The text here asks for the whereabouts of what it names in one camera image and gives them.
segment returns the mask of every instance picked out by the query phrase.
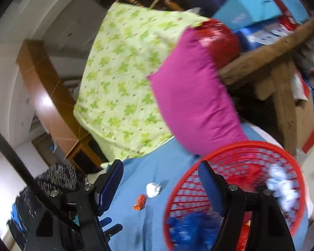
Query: red basket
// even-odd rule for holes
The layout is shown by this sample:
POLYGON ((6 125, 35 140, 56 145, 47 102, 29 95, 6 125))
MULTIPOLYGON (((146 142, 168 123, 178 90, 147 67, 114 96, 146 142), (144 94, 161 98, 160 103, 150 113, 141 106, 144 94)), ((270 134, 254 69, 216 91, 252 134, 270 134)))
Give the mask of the red basket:
MULTIPOLYGON (((282 167, 299 198, 290 212, 284 214, 286 223, 293 236, 300 226, 305 212, 305 186, 299 164, 283 149, 262 141, 242 141, 225 146, 202 158, 207 160, 213 170, 228 178, 233 175, 248 174, 248 164, 261 166, 260 175, 252 183, 255 188, 265 183, 270 166, 277 163, 282 167)), ((170 216, 182 217, 191 211, 211 211, 211 205, 198 177, 198 161, 180 179, 173 189, 164 212, 164 237, 169 250, 174 246, 171 242, 167 220, 170 216)))

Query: basket rim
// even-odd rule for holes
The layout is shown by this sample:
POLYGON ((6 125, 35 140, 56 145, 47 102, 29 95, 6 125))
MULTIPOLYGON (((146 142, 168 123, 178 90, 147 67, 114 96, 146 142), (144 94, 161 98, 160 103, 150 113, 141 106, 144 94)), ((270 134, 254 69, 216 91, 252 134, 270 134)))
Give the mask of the basket rim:
POLYGON ((223 154, 227 151, 234 150, 234 149, 242 149, 245 147, 256 147, 256 148, 270 150, 270 151, 273 151, 275 153, 280 154, 280 156, 283 157, 286 160, 286 162, 288 162, 292 166, 293 170, 295 171, 295 173, 297 175, 297 178, 302 179, 302 180, 299 180, 299 189, 300 189, 300 193, 303 195, 300 195, 300 197, 299 197, 300 208, 297 212, 297 217, 296 217, 295 222, 294 222, 292 229, 290 231, 291 236, 293 237, 294 234, 297 232, 297 230, 300 226, 300 223, 302 221, 303 214, 305 212, 305 207, 306 207, 305 183, 304 183, 304 177, 302 175, 300 165, 297 163, 297 161, 294 159, 294 157, 292 155, 290 155, 284 149, 282 149, 276 145, 273 145, 271 143, 264 142, 264 141, 240 141, 240 142, 236 142, 236 143, 221 147, 220 149, 217 149, 217 150, 211 152, 210 154, 202 157, 195 164, 193 164, 190 169, 188 169, 188 171, 182 176, 182 178, 178 181, 176 186, 173 188, 173 190, 169 196, 169 199, 167 201, 165 210, 164 210, 164 219, 163 219, 164 240, 165 240, 166 245, 167 245, 169 250, 173 250, 174 247, 173 247, 173 244, 172 244, 171 239, 170 239, 169 228, 168 228, 166 221, 170 215, 170 210, 171 210, 171 205, 173 204, 173 200, 174 200, 176 194, 178 193, 178 190, 180 189, 180 187, 183 185, 183 183, 185 183, 186 179, 198 168, 199 163, 202 162, 203 160, 210 160, 213 157, 216 157, 216 156, 223 154))

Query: wooden bed frame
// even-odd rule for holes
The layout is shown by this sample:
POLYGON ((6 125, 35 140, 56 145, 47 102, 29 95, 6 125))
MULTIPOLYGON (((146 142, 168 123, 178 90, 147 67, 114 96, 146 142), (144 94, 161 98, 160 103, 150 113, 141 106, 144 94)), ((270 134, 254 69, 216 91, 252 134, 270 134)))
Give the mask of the wooden bed frame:
POLYGON ((51 64, 43 41, 25 40, 16 62, 40 121, 66 158, 86 173, 98 172, 107 160, 101 150, 91 148, 95 141, 73 116, 75 101, 51 64))

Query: green clover-patterned blanket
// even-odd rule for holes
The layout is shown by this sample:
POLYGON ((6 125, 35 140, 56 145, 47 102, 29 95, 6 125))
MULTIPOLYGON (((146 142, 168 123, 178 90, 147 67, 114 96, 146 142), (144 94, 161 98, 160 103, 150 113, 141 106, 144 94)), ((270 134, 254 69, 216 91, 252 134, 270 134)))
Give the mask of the green clover-patterned blanket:
POLYGON ((89 54, 74 116, 105 156, 140 157, 172 133, 146 79, 158 70, 187 26, 206 18, 114 3, 89 54))

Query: crumpled tissue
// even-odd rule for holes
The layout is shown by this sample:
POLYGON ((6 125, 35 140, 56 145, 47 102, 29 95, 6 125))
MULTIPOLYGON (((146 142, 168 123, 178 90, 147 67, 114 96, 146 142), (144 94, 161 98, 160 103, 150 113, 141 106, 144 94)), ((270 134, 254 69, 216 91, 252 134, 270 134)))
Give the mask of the crumpled tissue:
POLYGON ((273 192, 273 196, 277 198, 280 208, 285 212, 289 212, 299 197, 298 192, 293 189, 292 181, 287 180, 284 169, 278 164, 271 166, 269 176, 266 186, 273 192))
POLYGON ((161 186, 154 182, 151 182, 147 185, 147 196, 149 198, 155 198, 160 193, 161 186))

